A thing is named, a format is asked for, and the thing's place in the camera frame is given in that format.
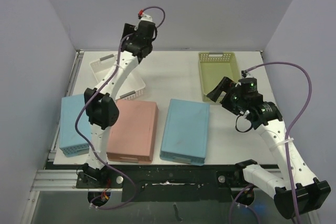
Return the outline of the white plastic basket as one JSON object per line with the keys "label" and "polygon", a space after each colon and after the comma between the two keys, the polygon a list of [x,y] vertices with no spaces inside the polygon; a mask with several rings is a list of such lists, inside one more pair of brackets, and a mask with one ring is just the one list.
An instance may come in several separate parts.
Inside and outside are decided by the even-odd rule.
{"label": "white plastic basket", "polygon": [[[110,54],[104,57],[101,57],[95,61],[92,61],[89,66],[92,70],[93,76],[95,77],[96,84],[99,84],[102,79],[108,74],[108,72],[113,67],[116,62],[116,56],[114,54]],[[145,90],[145,82],[137,73],[136,70],[133,70],[125,82],[121,86],[116,95],[116,100],[124,99],[124,100],[132,100],[139,96],[142,96]]]}

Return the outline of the pink plastic basket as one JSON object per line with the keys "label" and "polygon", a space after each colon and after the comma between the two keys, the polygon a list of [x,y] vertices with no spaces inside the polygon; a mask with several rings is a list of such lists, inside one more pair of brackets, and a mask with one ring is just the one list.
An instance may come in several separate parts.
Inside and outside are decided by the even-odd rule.
{"label": "pink plastic basket", "polygon": [[156,102],[118,100],[117,107],[119,117],[110,130],[108,160],[152,163],[159,111]]}

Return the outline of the light blue plastic basket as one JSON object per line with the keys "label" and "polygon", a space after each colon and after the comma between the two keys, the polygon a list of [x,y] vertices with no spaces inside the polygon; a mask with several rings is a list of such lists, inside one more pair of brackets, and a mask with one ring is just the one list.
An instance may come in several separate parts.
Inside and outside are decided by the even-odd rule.
{"label": "light blue plastic basket", "polygon": [[72,95],[61,100],[59,148],[66,157],[86,154],[89,144],[76,129],[76,119],[85,105],[84,95]]}

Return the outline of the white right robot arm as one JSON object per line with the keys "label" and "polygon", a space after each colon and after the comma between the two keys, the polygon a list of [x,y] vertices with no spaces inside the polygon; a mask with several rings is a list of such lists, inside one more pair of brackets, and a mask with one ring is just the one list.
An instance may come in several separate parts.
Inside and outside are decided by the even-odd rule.
{"label": "white right robot arm", "polygon": [[327,181],[317,178],[299,154],[293,139],[286,136],[279,109],[273,102],[263,100],[257,90],[257,80],[242,78],[234,82],[224,77],[207,97],[216,102],[222,93],[221,106],[251,123],[282,174],[279,178],[249,159],[235,165],[234,182],[241,187],[250,183],[261,189],[274,200],[277,210],[286,219],[293,218],[296,213],[306,214],[321,208],[331,187]]}

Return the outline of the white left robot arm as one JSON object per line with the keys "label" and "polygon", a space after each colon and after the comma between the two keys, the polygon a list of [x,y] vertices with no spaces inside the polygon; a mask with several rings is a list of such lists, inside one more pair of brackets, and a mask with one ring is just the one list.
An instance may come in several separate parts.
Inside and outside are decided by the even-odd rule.
{"label": "white left robot arm", "polygon": [[148,20],[141,20],[136,26],[125,24],[116,60],[108,74],[97,86],[84,92],[85,105],[79,114],[88,116],[90,136],[84,136],[77,125],[75,130],[89,145],[82,169],[96,188],[105,185],[110,168],[106,149],[109,131],[119,117],[116,96],[129,74],[152,52],[157,30],[155,23]]}

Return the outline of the yellow-green plastic basket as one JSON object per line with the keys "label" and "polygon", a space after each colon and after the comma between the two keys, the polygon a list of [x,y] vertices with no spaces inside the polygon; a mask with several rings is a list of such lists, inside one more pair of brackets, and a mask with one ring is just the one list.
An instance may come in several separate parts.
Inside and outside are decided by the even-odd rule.
{"label": "yellow-green plastic basket", "polygon": [[198,70],[203,102],[213,104],[206,96],[224,77],[237,82],[240,71],[234,52],[199,52]]}

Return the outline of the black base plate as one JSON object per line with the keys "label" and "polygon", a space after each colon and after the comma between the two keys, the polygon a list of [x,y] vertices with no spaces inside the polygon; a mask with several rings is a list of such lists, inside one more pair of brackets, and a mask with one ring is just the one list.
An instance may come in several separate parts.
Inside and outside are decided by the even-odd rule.
{"label": "black base plate", "polygon": [[119,191],[122,202],[230,202],[247,184],[235,165],[116,165],[101,181],[80,171],[76,188]]}

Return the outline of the aluminium table frame rail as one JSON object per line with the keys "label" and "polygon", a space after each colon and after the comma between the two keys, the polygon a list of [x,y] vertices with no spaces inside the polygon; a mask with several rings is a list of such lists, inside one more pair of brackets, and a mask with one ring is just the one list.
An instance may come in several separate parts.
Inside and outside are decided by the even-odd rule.
{"label": "aluminium table frame rail", "polygon": [[75,170],[38,170],[31,191],[71,191],[76,189]]}

